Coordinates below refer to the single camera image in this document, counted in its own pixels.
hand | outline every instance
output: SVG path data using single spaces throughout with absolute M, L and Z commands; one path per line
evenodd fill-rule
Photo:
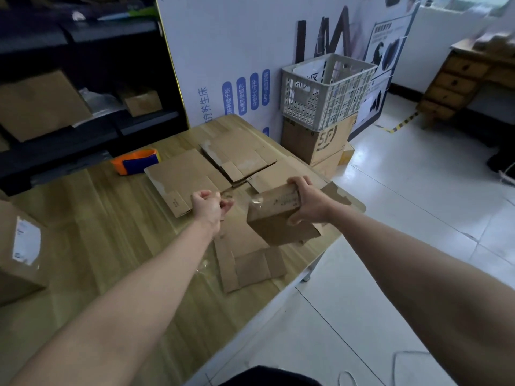
M 234 205 L 234 200 L 225 200 L 220 192 L 209 189 L 192 194 L 192 206 L 195 220 L 208 225 L 213 235 L 220 231 L 220 221 Z
M 326 223 L 329 221 L 331 205 L 335 203 L 329 196 L 313 187 L 308 176 L 290 177 L 288 184 L 295 183 L 299 188 L 300 210 L 288 219 L 288 225 L 297 225 L 300 221 Z

human arm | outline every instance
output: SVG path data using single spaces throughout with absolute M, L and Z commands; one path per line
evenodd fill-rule
M 329 222 L 345 236 L 386 297 L 460 385 L 515 384 L 515 291 L 490 275 L 311 186 L 290 218 Z
M 192 195 L 194 220 L 158 256 L 120 280 L 39 350 L 12 385 L 126 385 L 180 304 L 196 267 L 233 205 Z

wooden table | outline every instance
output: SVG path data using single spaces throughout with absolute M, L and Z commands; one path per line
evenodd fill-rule
M 223 117 L 151 145 L 163 160 L 219 133 L 240 127 L 283 154 L 286 149 L 239 117 Z M 237 192 L 252 194 L 249 185 Z M 353 204 L 364 210 L 352 196 Z M 119 176 L 104 162 L 12 198 L 53 229 L 46 290 L 0 308 L 0 384 L 4 384 L 52 334 L 95 297 L 158 254 L 190 222 L 175 218 L 146 175 Z M 325 235 L 304 246 L 282 246 L 287 275 L 224 294 L 211 244 L 177 313 L 134 384 L 179 385 L 306 270 L 338 237 Z
M 474 50 L 464 39 L 451 46 L 451 53 L 418 104 L 418 110 L 449 120 L 465 108 L 484 83 L 515 89 L 515 58 L 503 58 Z

plastic basket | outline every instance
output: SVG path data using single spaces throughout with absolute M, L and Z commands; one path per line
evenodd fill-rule
M 321 131 L 357 112 L 377 65 L 327 54 L 283 68 L 281 112 Z

desk drawer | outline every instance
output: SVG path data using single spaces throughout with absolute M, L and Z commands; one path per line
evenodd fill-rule
M 474 90 L 477 83 L 448 73 L 440 73 L 435 79 L 435 85 L 466 95 Z
M 465 96 L 435 85 L 430 86 L 425 95 L 428 99 L 451 108 L 459 109 L 465 103 Z
M 428 100 L 422 100 L 418 105 L 418 110 L 443 120 L 451 119 L 456 113 L 456 111 L 451 110 L 450 108 Z
M 447 71 L 452 71 L 454 73 L 458 73 L 461 76 L 473 77 L 477 79 L 482 78 L 489 68 L 490 65 L 488 64 L 468 60 L 466 58 L 460 58 L 455 55 L 450 56 L 444 66 L 444 69 Z
M 487 81 L 496 82 L 507 86 L 508 88 L 515 88 L 515 70 L 508 69 L 502 66 L 494 66 L 486 75 Z

